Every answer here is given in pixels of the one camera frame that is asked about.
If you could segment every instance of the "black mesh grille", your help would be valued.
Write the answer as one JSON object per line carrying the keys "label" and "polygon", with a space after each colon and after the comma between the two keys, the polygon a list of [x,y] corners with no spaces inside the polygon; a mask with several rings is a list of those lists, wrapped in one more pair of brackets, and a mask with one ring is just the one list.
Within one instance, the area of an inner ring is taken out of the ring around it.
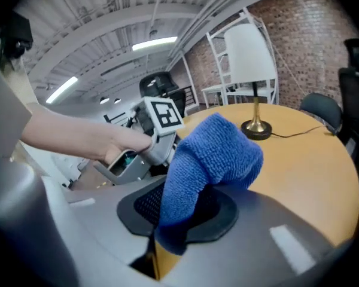
{"label": "black mesh grille", "polygon": [[[164,184],[144,194],[134,202],[134,209],[147,221],[158,226],[160,220],[161,198]],[[196,208],[191,219],[189,228],[200,225],[214,218],[220,211],[218,197],[209,187],[199,193]]]}

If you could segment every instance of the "blue towel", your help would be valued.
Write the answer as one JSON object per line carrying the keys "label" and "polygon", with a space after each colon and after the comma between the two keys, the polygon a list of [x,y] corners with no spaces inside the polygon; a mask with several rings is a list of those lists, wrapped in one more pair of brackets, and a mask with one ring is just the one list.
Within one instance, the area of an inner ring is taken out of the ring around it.
{"label": "blue towel", "polygon": [[201,122],[175,151],[161,200],[154,236],[169,252],[184,240],[186,227],[205,185],[231,184],[247,189],[263,164],[261,148],[216,113]]}

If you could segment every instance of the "white lamp shade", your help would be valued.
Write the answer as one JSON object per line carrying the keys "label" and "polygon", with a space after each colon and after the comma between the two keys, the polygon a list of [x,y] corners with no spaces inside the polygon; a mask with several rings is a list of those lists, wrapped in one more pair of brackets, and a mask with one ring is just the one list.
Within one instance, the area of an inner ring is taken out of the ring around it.
{"label": "white lamp shade", "polygon": [[275,65],[262,34],[251,23],[226,31],[227,56],[232,83],[247,83],[276,78]]}

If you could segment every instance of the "ceiling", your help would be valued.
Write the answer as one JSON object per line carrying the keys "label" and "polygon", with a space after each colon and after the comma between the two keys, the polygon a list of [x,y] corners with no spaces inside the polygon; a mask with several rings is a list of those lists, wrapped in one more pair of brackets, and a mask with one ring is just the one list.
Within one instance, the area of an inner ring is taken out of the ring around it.
{"label": "ceiling", "polygon": [[[16,11],[31,23],[34,45],[24,64],[35,94],[45,103],[76,76],[78,82],[56,104],[116,97],[144,76],[169,69],[194,36],[235,1],[22,0]],[[178,36],[175,44],[132,51],[134,44],[170,36]]]}

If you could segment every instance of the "white shelving unit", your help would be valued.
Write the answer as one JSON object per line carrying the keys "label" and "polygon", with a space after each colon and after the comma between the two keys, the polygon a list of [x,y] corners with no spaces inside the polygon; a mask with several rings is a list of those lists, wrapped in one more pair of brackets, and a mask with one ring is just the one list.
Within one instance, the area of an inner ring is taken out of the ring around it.
{"label": "white shelving unit", "polygon": [[[217,30],[215,33],[210,34],[209,32],[206,33],[206,37],[210,43],[211,50],[214,55],[214,59],[217,63],[218,73],[220,75],[221,84],[214,85],[207,87],[202,90],[203,96],[205,98],[206,107],[209,108],[208,103],[208,94],[211,93],[221,93],[222,97],[222,103],[223,105],[228,105],[228,99],[229,96],[234,96],[235,103],[237,103],[237,99],[240,96],[246,97],[246,96],[253,96],[253,91],[251,84],[248,83],[230,83],[228,77],[230,76],[230,71],[223,71],[222,62],[224,57],[227,57],[227,50],[225,46],[225,50],[221,52],[217,52],[213,39],[224,39],[224,33],[232,28],[235,25],[240,25],[243,23],[251,23],[257,27],[257,29],[260,31],[260,33],[263,35],[264,39],[266,40],[267,47],[269,49],[269,52],[272,56],[275,69],[276,69],[276,62],[275,62],[275,54],[272,42],[270,40],[269,34],[267,32],[266,26],[264,25],[261,18],[257,18],[249,13],[247,8],[243,8],[242,12],[239,13],[239,18],[236,20],[230,22],[229,24],[225,25],[223,28]],[[276,73],[276,76],[273,80],[266,80],[266,85],[263,87],[258,87],[258,96],[260,97],[266,97],[267,102],[271,104],[278,104],[279,102],[279,88],[278,88],[278,73]]]}

